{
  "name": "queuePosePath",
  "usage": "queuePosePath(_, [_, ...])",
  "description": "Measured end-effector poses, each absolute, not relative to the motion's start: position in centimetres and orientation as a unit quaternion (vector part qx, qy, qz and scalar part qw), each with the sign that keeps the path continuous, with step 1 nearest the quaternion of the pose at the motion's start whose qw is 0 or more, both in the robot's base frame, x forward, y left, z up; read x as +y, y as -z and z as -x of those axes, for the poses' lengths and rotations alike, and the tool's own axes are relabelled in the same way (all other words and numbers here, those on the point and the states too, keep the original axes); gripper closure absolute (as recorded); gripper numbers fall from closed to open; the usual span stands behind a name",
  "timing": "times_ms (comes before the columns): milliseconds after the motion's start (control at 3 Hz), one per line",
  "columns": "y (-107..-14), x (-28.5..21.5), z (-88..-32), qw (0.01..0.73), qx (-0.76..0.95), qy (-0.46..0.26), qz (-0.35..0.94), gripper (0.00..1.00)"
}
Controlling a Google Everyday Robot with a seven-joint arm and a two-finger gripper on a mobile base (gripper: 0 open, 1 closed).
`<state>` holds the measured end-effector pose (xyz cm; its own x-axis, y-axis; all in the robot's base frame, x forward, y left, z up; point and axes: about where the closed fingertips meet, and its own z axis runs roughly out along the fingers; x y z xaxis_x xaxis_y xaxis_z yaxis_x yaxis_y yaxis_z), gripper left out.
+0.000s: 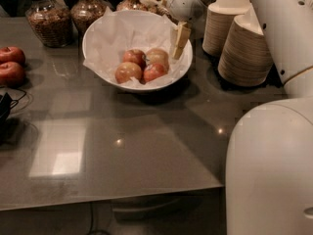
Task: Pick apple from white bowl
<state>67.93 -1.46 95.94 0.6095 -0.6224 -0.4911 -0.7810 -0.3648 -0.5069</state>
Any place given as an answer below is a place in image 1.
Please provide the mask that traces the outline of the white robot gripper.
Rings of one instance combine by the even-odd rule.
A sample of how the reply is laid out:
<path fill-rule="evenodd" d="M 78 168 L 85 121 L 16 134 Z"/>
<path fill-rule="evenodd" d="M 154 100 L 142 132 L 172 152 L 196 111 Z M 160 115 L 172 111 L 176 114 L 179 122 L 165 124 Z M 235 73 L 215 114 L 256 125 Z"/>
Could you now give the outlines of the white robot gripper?
<path fill-rule="evenodd" d="M 182 21 L 171 31 L 171 57 L 179 60 L 191 34 L 187 22 L 195 22 L 204 15 L 206 6 L 201 0 L 139 0 L 145 6 L 160 6 L 167 8 L 169 14 Z"/>

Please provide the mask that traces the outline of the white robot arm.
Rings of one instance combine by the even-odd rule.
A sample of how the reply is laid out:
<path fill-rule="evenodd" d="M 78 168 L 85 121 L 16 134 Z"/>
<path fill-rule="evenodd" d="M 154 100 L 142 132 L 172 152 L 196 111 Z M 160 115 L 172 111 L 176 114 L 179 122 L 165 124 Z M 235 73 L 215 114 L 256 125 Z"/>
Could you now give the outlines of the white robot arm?
<path fill-rule="evenodd" d="M 313 235 L 312 0 L 251 0 L 287 99 L 247 112 L 226 154 L 224 235 Z"/>

